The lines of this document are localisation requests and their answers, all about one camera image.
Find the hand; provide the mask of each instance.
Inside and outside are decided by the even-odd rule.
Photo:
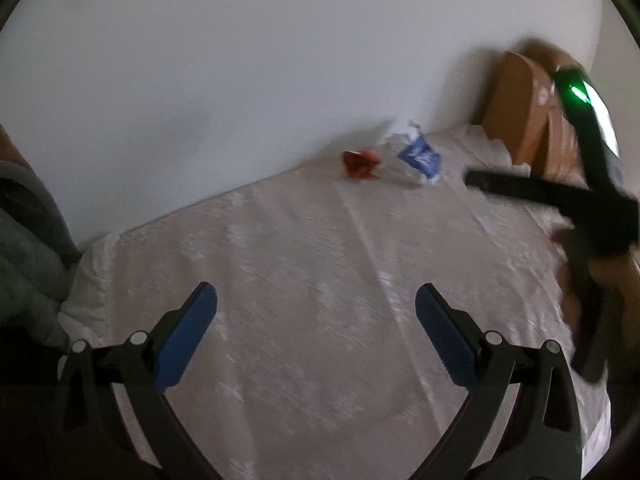
[[[562,231],[558,231],[552,235],[551,239],[559,242],[561,237]],[[589,273],[599,285],[620,291],[625,301],[623,314],[625,346],[632,348],[640,343],[640,269],[631,254],[591,260]],[[560,308],[564,322],[572,331],[578,330],[582,308],[572,287],[571,271],[567,262],[563,262],[558,268],[557,279],[562,290]]]

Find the white wall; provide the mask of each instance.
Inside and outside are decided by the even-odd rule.
[[[590,77],[616,129],[625,185],[640,194],[640,49],[610,0],[603,2]]]
[[[0,121],[77,241],[359,147],[468,121],[495,49],[590,65],[601,0],[22,0]]]

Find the mattress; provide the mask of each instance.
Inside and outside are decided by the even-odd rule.
[[[218,314],[166,396],[224,478],[408,478],[466,396],[415,317],[422,284],[482,330],[572,352],[548,240],[560,219],[465,188],[467,166],[510,165],[480,126],[428,140],[443,158],[433,185],[352,182],[328,159],[111,235],[84,255],[61,321],[94,346],[119,344],[212,283]],[[604,384],[573,380],[585,473],[609,445],[609,399]],[[136,449],[156,462],[116,393]]]

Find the metal screw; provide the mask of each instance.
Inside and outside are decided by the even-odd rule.
[[[502,342],[502,336],[493,330],[484,334],[484,339],[491,345],[499,345]]]
[[[144,330],[134,332],[131,334],[129,341],[131,341],[132,345],[142,345],[142,343],[146,341],[146,332]]]
[[[560,353],[560,345],[557,341],[547,341],[546,349],[549,350],[552,354]]]
[[[82,353],[85,348],[86,348],[86,341],[84,341],[83,339],[79,339],[78,341],[76,341],[71,345],[71,351],[74,354]]]

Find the blue gripper pad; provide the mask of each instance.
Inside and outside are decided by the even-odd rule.
[[[213,285],[201,282],[180,310],[178,320],[156,352],[154,383],[163,394],[169,386],[180,382],[218,308],[218,295]]]
[[[415,314],[435,346],[449,376],[457,386],[467,390],[476,384],[476,361],[482,332],[466,312],[453,310],[431,283],[415,295]],[[478,337],[470,342],[468,337]]]

